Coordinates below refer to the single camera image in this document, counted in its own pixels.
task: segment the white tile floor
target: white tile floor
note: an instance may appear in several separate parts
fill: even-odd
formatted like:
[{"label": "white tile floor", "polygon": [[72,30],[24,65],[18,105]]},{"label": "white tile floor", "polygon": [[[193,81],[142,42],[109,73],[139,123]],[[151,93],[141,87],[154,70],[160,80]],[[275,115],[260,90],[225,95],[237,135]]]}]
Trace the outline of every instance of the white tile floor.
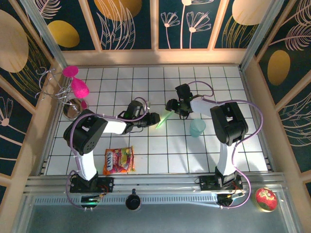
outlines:
[{"label": "white tile floor", "polygon": [[[150,112],[161,114],[170,99],[176,99],[175,87],[192,81],[204,81],[213,86],[214,100],[242,99],[246,94],[237,67],[121,67],[81,68],[77,78],[86,81],[90,94],[86,98],[90,110],[106,115],[118,115],[126,110],[130,100],[143,97],[151,102]],[[211,94],[206,85],[191,84],[193,94]],[[249,127],[255,130],[250,108],[239,104]],[[191,119],[202,118],[204,133],[190,136]],[[55,139],[45,169],[46,175],[65,175],[76,169],[75,160],[62,138],[71,123],[60,117]],[[103,134],[94,150],[95,166],[103,173],[104,153],[107,148],[134,146],[136,171],[131,174],[200,173],[214,172],[219,160],[220,143],[211,118],[192,113],[187,120],[173,114],[161,128],[156,126],[128,135]],[[238,148],[236,164],[242,171],[267,171],[266,159],[257,136]]]}]

